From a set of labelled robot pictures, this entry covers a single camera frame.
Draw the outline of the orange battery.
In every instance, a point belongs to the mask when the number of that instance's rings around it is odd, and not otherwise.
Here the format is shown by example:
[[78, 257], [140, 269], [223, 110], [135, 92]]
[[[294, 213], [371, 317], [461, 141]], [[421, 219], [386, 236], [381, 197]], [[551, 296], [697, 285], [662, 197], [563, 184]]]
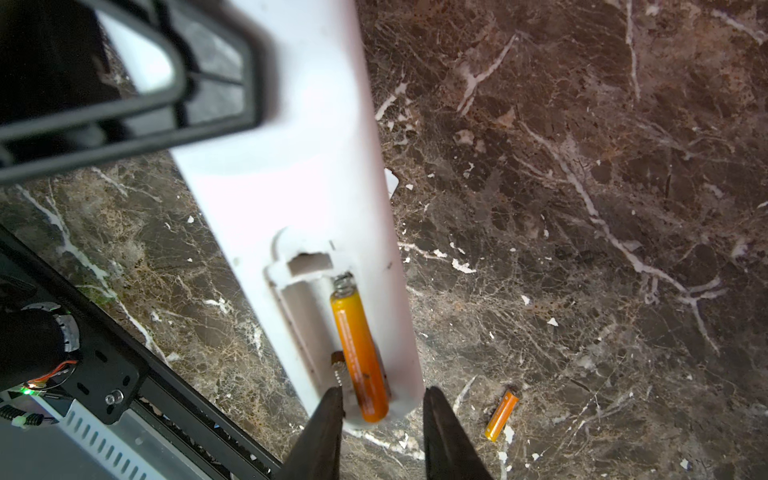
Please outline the orange battery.
[[514, 390], [507, 388], [503, 395], [500, 397], [496, 409], [486, 424], [484, 437], [488, 441], [496, 442], [498, 440], [506, 428], [507, 422], [518, 403], [519, 397], [516, 395]]
[[378, 423], [389, 412], [389, 392], [362, 298], [351, 273], [333, 280], [330, 307], [362, 419]]

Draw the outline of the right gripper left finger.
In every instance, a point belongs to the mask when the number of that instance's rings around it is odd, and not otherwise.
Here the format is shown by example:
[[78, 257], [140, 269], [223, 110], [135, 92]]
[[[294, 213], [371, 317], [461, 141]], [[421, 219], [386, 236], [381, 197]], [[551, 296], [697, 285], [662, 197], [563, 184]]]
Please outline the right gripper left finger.
[[338, 480], [344, 417], [342, 389], [329, 388], [274, 479]]

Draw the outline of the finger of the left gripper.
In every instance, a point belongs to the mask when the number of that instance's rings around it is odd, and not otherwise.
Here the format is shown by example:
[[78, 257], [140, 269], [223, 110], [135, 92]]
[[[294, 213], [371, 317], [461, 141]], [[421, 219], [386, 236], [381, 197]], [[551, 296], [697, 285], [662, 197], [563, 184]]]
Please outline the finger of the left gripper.
[[120, 98], [71, 115], [116, 120], [120, 139], [74, 144], [72, 127], [1, 141], [5, 185], [257, 127], [264, 118], [264, 46], [222, 1], [80, 1], [101, 27]]

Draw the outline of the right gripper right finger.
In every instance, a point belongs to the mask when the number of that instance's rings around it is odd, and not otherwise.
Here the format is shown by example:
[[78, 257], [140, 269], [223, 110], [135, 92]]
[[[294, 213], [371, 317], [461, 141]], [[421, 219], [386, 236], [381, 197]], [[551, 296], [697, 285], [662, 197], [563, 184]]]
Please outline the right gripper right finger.
[[427, 479], [492, 479], [436, 386], [428, 387], [423, 397], [423, 435]]

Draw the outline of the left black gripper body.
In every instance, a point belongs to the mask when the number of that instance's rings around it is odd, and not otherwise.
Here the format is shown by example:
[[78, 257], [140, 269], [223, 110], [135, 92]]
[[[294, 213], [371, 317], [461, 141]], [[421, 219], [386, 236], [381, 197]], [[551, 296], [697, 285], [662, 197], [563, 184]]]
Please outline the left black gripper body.
[[110, 72], [95, 11], [80, 1], [1, 3], [1, 141], [72, 127], [74, 144], [120, 139], [116, 120], [76, 125], [71, 115], [120, 98], [103, 81]]

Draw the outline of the white remote control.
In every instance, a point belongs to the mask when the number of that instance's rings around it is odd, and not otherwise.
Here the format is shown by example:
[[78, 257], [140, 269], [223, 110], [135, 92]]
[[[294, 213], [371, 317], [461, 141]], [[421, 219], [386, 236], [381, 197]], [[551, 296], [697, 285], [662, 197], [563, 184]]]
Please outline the white remote control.
[[336, 383], [330, 296], [351, 273], [385, 375], [386, 418], [403, 418], [425, 388], [355, 4], [231, 10], [266, 32], [270, 114], [172, 157], [305, 409]]

